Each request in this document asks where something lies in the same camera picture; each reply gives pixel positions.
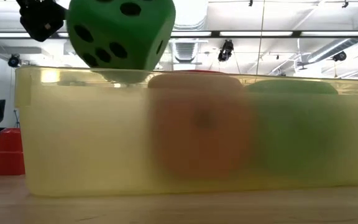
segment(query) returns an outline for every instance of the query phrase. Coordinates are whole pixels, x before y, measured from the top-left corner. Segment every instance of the green object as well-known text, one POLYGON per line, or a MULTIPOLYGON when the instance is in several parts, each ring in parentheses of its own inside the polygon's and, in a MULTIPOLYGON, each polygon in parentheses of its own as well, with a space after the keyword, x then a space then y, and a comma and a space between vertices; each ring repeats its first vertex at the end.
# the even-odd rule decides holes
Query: green object
POLYGON ((266 80, 246 87, 256 109, 259 164, 270 172, 309 179, 329 170, 342 149, 342 96, 329 83, 266 80))
POLYGON ((153 70, 175 14, 172 0, 72 0, 67 29, 90 67, 153 70))
POLYGON ((302 80, 264 80, 246 86, 250 92, 262 93, 319 93, 335 94, 336 89, 326 82, 302 81, 302 80))

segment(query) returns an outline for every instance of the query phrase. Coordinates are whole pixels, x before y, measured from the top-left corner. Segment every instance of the ceiling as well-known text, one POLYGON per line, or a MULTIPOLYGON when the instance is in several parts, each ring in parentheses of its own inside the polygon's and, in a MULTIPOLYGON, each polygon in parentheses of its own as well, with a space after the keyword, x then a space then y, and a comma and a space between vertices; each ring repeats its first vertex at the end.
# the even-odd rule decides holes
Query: ceiling
MULTIPOLYGON (((200 17, 203 1, 207 7, 204 30, 354 30, 358 27, 358 1, 333 0, 181 0, 181 4, 195 6, 192 10, 177 7, 177 18, 200 17)), ((67 7, 69 0, 57 0, 67 7)), ((0 1, 0 31, 24 31, 19 22, 19 6, 16 1, 0 1)), ((358 44, 345 50, 343 62, 322 60, 307 65, 307 70, 294 69, 297 55, 312 53, 335 39, 233 39, 234 53, 227 62, 218 61, 218 53, 224 39, 197 40, 198 47, 192 63, 178 63, 171 48, 165 51, 158 68, 164 70, 214 70, 225 73, 268 75, 278 67, 287 75, 326 78, 358 78, 358 44)), ((0 57, 12 53, 21 54, 29 64, 48 66, 86 67, 67 40, 50 39, 43 43, 34 40, 0 40, 0 57)))

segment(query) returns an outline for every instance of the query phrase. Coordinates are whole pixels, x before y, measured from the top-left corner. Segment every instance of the ceiling duct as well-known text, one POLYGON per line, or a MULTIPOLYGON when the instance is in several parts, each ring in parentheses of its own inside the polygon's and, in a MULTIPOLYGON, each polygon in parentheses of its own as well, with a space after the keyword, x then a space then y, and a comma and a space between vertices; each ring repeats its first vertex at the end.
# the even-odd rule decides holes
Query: ceiling duct
MULTIPOLYGON (((302 67, 304 65, 309 65, 311 63, 320 62, 322 60, 325 60, 327 58, 330 58, 339 52, 342 52, 343 50, 352 47, 353 45, 358 44, 358 38, 353 39, 339 39, 334 40, 328 45, 325 45, 324 47, 321 47, 319 50, 311 53, 311 54, 303 54, 301 55, 301 62, 298 62, 295 64, 295 70, 297 67, 302 67)), ((293 63, 288 60, 284 63, 282 63, 279 67, 273 69, 270 74, 271 75, 278 75, 280 72, 284 72, 285 70, 292 67, 293 63)))
MULTIPOLYGON (((174 0, 177 18, 173 30, 204 30, 208 0, 174 0)), ((173 54, 179 63, 191 63, 197 56, 198 39, 194 42, 175 42, 172 44, 173 54)))
POLYGON ((320 48, 319 50, 313 52, 312 54, 308 55, 307 63, 316 63, 332 57, 343 50, 358 44, 358 38, 356 39, 345 39, 345 40, 334 40, 330 44, 325 45, 324 47, 320 48))

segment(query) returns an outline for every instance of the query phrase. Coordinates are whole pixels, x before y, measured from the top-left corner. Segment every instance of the ceiling beam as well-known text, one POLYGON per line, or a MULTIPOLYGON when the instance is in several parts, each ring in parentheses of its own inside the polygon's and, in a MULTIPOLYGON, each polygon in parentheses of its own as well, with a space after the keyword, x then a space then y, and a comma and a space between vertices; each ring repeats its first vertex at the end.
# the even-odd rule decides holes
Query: ceiling beam
MULTIPOLYGON (((203 30, 173 31, 171 39, 301 39, 358 38, 358 30, 203 30)), ((26 32, 0 32, 0 39, 31 39, 26 32)), ((68 39, 67 32, 58 32, 49 39, 68 39)))
MULTIPOLYGON (((317 2, 317 7, 314 9, 310 9, 309 12, 307 13, 307 15, 305 17, 302 17, 302 19, 300 21, 298 21, 296 24, 293 25, 292 30, 296 30, 297 28, 299 28, 303 23, 306 22, 307 19, 309 19, 310 16, 312 16, 318 9, 318 7, 322 6, 327 0, 320 0, 317 2)), ((262 54, 258 56, 258 59, 256 61, 259 61, 259 58, 263 57, 266 55, 267 52, 269 52, 274 46, 277 45, 277 42, 274 42, 270 47, 267 48, 267 50, 262 54)), ((249 73, 253 68, 255 68, 257 66, 257 63, 253 64, 253 66, 251 66, 250 68, 247 69, 246 73, 249 73)))

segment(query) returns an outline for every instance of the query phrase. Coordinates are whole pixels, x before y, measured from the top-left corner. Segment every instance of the orange object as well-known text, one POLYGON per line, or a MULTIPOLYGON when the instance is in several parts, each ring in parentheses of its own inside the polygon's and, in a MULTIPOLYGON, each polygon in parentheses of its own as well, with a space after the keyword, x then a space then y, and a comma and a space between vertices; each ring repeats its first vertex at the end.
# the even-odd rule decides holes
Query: orange object
POLYGON ((160 75, 149 82, 157 159, 181 177, 230 175, 249 151, 249 110, 242 85, 217 75, 160 75))
POLYGON ((0 175, 23 175, 24 157, 19 128, 0 132, 0 175))

